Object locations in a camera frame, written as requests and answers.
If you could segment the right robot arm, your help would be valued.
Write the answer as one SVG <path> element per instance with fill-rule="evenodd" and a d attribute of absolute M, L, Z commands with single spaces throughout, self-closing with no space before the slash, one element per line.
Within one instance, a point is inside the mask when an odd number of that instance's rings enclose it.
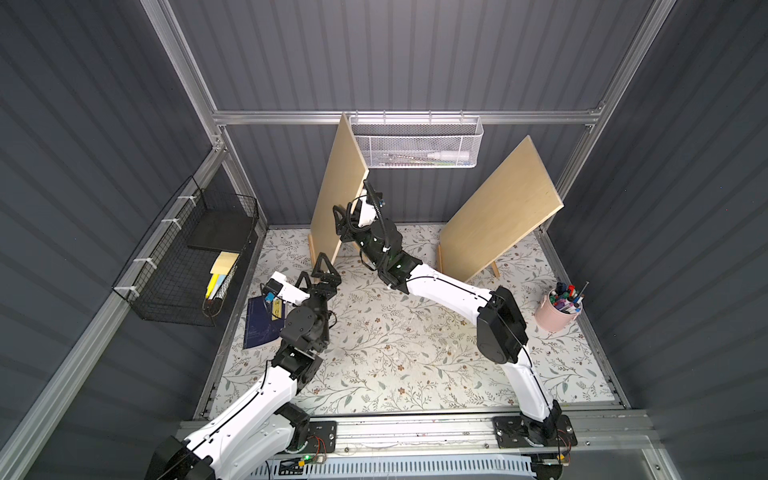
<path fill-rule="evenodd" d="M 332 208 L 343 243 L 356 244 L 364 265 L 390 289 L 433 301 L 476 327 L 476 345 L 504 371 L 519 403 L 528 438 L 542 445 L 558 434 L 562 409 L 545 390 L 529 349 L 527 323 L 511 291 L 475 287 L 447 276 L 402 249 L 396 225 L 363 201 Z"/>

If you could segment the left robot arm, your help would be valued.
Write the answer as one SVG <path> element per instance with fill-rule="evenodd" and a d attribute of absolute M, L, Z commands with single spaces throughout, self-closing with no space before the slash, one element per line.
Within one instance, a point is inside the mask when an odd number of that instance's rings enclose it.
<path fill-rule="evenodd" d="M 262 377 L 223 413 L 179 440 L 165 439 L 153 453 L 147 479 L 245 479 L 272 456 L 297 451 L 308 435 L 310 415 L 292 403 L 322 364 L 330 340 L 328 301 L 341 276 L 320 253 L 310 273 L 291 284 L 272 274 L 268 301 L 293 306 L 280 331 L 281 343 Z"/>

